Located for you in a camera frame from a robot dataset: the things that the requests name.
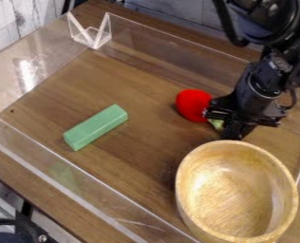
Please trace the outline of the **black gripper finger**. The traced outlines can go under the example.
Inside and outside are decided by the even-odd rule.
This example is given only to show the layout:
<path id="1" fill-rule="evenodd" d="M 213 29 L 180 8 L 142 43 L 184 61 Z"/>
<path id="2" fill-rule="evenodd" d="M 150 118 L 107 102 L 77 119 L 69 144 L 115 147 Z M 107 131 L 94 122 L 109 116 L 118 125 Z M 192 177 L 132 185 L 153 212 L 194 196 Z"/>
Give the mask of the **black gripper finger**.
<path id="1" fill-rule="evenodd" d="M 254 123 L 244 123 L 241 122 L 237 125 L 237 139 L 242 140 L 256 129 L 257 125 Z"/>
<path id="2" fill-rule="evenodd" d="M 238 121 L 225 121 L 221 132 L 221 137 L 225 140 L 241 139 L 241 123 Z"/>

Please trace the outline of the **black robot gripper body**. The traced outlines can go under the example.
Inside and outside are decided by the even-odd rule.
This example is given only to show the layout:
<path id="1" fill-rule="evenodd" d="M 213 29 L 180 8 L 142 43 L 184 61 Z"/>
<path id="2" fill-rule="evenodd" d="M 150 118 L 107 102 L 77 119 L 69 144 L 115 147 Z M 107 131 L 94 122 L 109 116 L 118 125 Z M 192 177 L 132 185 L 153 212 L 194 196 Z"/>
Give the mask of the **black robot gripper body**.
<path id="1" fill-rule="evenodd" d="M 281 118 L 288 115 L 288 107 L 278 105 L 276 100 L 254 98 L 240 100 L 232 93 L 210 100 L 202 111 L 204 117 L 214 126 L 228 127 L 236 123 L 276 127 Z"/>

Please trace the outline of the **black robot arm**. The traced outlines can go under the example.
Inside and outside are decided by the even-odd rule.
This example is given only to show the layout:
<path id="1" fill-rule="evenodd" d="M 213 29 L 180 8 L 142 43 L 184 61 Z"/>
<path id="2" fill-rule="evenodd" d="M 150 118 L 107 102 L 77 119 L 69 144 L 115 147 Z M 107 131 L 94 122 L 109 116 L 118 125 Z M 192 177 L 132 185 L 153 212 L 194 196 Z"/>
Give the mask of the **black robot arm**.
<path id="1" fill-rule="evenodd" d="M 213 0 L 230 42 L 262 46 L 261 59 L 246 66 L 233 92 L 210 101 L 206 119 L 221 121 L 221 137 L 240 140 L 257 126 L 276 127 L 300 87 L 300 0 Z"/>

